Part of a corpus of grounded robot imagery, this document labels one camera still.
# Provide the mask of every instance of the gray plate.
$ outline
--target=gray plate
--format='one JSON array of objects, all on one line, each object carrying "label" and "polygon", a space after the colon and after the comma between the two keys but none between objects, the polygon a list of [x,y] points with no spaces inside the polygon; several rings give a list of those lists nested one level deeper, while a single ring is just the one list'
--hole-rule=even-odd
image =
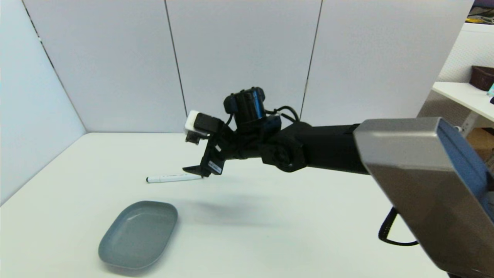
[{"label": "gray plate", "polygon": [[177,222],[171,204],[141,201],[124,209],[99,244],[100,259],[110,265],[141,269],[163,253]]}]

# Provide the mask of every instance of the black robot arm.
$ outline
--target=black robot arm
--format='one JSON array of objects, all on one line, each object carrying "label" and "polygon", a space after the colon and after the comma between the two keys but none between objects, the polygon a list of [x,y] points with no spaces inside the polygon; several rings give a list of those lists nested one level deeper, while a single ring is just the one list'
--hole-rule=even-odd
[{"label": "black robot arm", "polygon": [[[186,141],[198,143],[208,139],[200,165],[185,167],[184,171],[208,177],[221,175],[226,160],[261,157],[263,163],[293,172],[308,167],[332,169],[368,174],[359,158],[353,137],[358,125],[312,127],[294,117],[282,116],[294,121],[281,129],[280,115],[266,111],[261,88],[242,90],[231,94],[224,101],[230,120],[192,112],[186,124]],[[235,117],[237,130],[228,126]]]}]

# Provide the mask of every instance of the white marker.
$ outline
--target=white marker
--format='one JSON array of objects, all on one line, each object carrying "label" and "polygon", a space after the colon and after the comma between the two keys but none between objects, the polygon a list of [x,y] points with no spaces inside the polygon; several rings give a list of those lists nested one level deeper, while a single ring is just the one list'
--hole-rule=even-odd
[{"label": "white marker", "polygon": [[180,175],[168,175],[168,176],[147,177],[146,178],[146,181],[149,184],[155,184],[155,183],[191,181],[191,180],[199,180],[199,179],[202,179],[202,177],[201,176],[198,176],[198,175],[180,174]]}]

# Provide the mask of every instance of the white tabletop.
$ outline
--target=white tabletop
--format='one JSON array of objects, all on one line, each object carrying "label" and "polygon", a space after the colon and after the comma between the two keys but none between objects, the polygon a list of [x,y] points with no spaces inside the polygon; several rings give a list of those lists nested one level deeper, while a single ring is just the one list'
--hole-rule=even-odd
[{"label": "white tabletop", "polygon": [[436,82],[432,90],[494,121],[494,104],[489,102],[491,97],[486,91],[479,90],[468,83],[454,82]]},{"label": "white tabletop", "polygon": [[[199,163],[204,144],[178,134],[88,134],[0,209],[1,277],[444,277],[420,246],[377,239],[391,205],[370,176],[260,159],[222,176],[147,184]],[[176,206],[179,223],[149,269],[121,272],[97,254],[106,230],[141,200]],[[395,240],[413,241],[402,222]]]}]

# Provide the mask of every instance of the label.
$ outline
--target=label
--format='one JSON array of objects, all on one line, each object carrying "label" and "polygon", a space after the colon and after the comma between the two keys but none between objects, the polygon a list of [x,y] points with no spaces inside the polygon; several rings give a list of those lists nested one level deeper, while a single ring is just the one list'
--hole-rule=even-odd
[{"label": "label", "polygon": [[162,176],[162,177],[171,178],[171,177],[181,177],[181,176],[190,176],[190,174],[166,175],[166,176]]},{"label": "label", "polygon": [[494,83],[493,85],[491,86],[491,88],[489,89],[489,91],[487,92],[488,95],[494,95]]},{"label": "label", "polygon": [[221,174],[221,171],[223,171],[223,169],[221,169],[218,165],[216,165],[214,162],[212,162],[211,160],[207,163],[208,166],[210,166],[211,168],[213,168],[216,172],[218,172],[219,174]]}]

